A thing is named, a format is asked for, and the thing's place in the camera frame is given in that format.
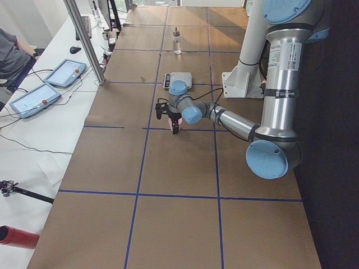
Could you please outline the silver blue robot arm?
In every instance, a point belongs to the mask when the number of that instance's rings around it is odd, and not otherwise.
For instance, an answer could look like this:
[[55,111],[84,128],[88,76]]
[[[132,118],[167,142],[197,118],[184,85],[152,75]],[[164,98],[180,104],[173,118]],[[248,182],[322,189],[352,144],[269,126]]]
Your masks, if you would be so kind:
[[222,74],[228,98],[263,98],[261,123],[256,124],[215,101],[196,101],[184,81],[168,86],[169,99],[157,103],[157,117],[169,116],[173,133],[179,121],[212,120],[248,141],[246,162],[264,179],[276,179],[299,166],[301,150],[292,128],[299,95],[305,44],[324,40],[330,29],[331,1],[256,1],[238,64]]

